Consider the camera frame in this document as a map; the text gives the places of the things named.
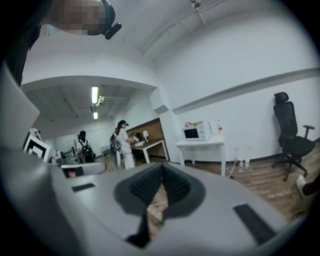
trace sneaker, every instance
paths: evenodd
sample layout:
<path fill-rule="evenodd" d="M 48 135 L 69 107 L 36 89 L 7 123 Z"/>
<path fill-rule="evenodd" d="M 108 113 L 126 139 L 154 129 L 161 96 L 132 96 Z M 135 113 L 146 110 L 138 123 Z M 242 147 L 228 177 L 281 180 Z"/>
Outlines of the sneaker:
<path fill-rule="evenodd" d="M 301 195 L 304 196 L 304 193 L 302 192 L 302 188 L 304 187 L 304 185 L 306 184 L 306 180 L 302 175 L 299 175 L 298 179 L 296 180 L 296 186 L 298 187 Z"/>

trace office chair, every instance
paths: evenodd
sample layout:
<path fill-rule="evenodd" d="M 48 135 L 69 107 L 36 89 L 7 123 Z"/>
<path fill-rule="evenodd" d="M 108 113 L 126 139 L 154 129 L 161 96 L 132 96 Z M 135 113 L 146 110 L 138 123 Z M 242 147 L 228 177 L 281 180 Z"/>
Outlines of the office chair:
<path fill-rule="evenodd" d="M 273 110 L 280 125 L 281 134 L 278 142 L 282 148 L 282 153 L 273 163 L 272 168 L 275 168 L 276 164 L 289 163 L 289 168 L 283 179 L 286 182 L 292 165 L 302 169 L 304 177 L 308 175 L 307 170 L 301 165 L 301 161 L 302 157 L 309 154 L 315 148 L 315 143 L 307 139 L 309 130 L 314 130 L 315 128 L 311 125 L 304 125 L 303 127 L 306 128 L 305 136 L 297 136 L 298 126 L 294 104 L 288 101 L 289 96 L 285 92 L 276 93 L 274 97 L 275 105 Z"/>

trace table leg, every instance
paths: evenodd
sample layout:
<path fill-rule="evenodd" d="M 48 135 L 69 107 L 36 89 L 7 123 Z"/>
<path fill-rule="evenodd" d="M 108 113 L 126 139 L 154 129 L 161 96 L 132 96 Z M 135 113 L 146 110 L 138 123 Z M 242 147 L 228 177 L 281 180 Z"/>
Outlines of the table leg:
<path fill-rule="evenodd" d="M 144 158 L 147 164 L 150 164 L 150 160 L 149 160 L 149 156 L 148 156 L 148 152 L 146 149 L 143 150 L 143 154 L 144 154 Z"/>
<path fill-rule="evenodd" d="M 169 161 L 169 157 L 168 157 L 168 153 L 167 153 L 167 148 L 166 148 L 166 144 L 164 141 L 162 141 L 162 147 L 163 147 L 163 152 L 165 155 L 165 160 Z"/>
<path fill-rule="evenodd" d="M 226 149 L 225 144 L 221 144 L 221 176 L 226 176 Z"/>
<path fill-rule="evenodd" d="M 182 154 L 182 150 L 179 147 L 177 148 L 177 150 L 178 150 L 180 165 L 185 166 L 185 160 L 184 160 L 184 155 Z"/>
<path fill-rule="evenodd" d="M 190 153 L 191 153 L 191 163 L 194 165 L 196 163 L 195 153 L 194 152 L 190 152 Z"/>

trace white container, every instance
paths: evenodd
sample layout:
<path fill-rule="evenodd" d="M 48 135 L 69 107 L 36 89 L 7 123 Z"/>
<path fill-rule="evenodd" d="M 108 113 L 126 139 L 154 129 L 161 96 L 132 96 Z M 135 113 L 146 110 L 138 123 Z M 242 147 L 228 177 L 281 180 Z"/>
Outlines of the white container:
<path fill-rule="evenodd" d="M 250 166 L 250 160 L 249 160 L 249 159 L 246 159 L 246 160 L 244 161 L 244 168 L 245 168 L 245 169 L 249 169 L 249 166 Z"/>
<path fill-rule="evenodd" d="M 242 173 L 244 171 L 244 161 L 239 160 L 239 173 Z"/>

